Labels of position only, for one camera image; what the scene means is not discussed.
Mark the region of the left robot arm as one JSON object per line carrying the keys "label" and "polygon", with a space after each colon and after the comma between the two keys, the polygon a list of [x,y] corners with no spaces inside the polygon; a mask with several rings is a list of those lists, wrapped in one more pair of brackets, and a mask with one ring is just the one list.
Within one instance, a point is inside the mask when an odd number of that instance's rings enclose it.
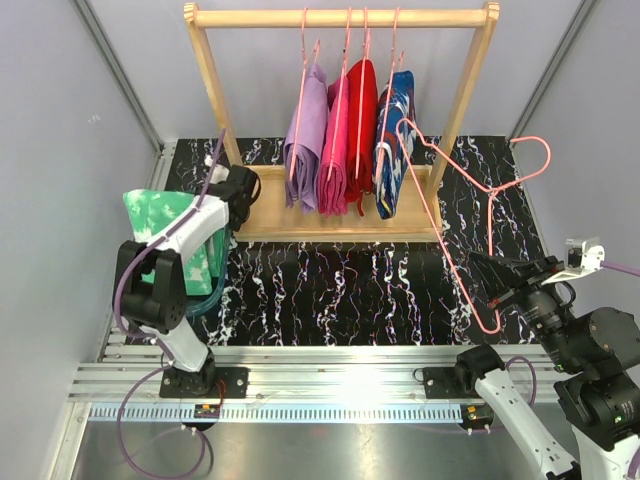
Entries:
{"label": "left robot arm", "polygon": [[157,233],[119,247],[116,322],[126,335],[156,342],[167,362],[164,378],[182,394],[203,397],[216,384],[214,355],[188,321],[184,267],[216,232],[240,230],[260,189],[255,171],[234,165],[200,194],[183,194],[185,207]]}

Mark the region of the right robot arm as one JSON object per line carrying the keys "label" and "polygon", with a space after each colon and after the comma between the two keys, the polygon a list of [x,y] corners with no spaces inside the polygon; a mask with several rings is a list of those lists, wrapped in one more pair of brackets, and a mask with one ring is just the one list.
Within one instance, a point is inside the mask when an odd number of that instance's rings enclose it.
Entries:
{"label": "right robot arm", "polygon": [[550,434],[516,390],[506,364],[489,345],[458,355],[457,380],[498,415],[539,479],[636,479],[639,476],[639,387],[629,369],[639,364],[633,315],[601,307],[580,317],[562,301],[565,267],[554,256],[520,261],[470,255],[494,311],[515,308],[554,369],[566,374],[554,390],[576,438],[573,457]]}

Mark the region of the green white trousers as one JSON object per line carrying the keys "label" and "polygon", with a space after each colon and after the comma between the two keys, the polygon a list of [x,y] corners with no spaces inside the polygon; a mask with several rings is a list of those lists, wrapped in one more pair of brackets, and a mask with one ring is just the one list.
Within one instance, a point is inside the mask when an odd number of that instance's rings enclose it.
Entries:
{"label": "green white trousers", "polygon": [[[123,194],[134,240],[146,243],[151,237],[167,228],[187,211],[194,194],[148,189],[131,190]],[[224,278],[226,260],[224,250],[229,246],[230,234],[226,229],[217,230],[201,244],[188,259],[183,260],[186,294],[190,297],[211,296],[223,289],[219,280]]]}

